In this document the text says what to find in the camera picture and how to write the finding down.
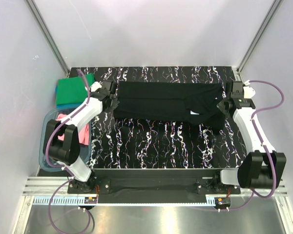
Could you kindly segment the black t shirt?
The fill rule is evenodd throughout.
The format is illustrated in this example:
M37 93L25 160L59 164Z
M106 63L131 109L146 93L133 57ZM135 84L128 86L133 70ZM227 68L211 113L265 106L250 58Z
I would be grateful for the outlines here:
M204 124L224 128L225 115L217 105L223 99L220 83L166 83L121 81L115 118Z

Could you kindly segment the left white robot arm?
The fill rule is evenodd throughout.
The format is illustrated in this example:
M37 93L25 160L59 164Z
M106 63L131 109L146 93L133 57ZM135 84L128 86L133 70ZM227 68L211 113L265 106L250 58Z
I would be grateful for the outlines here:
M114 93L100 89L91 93L89 98L66 117L50 120L46 125L43 153L47 164L61 168L79 181L79 188L90 193L96 181L80 157L79 132L101 112L110 112L118 105Z

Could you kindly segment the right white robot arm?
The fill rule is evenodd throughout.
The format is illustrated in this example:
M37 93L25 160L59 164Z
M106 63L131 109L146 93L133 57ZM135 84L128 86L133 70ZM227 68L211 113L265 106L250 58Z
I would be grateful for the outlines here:
M278 188L286 156L270 144L258 121L253 101L233 98L221 101L217 107L237 125L247 156L238 168L220 170L218 178L212 181L213 190L223 193L230 185L244 189Z

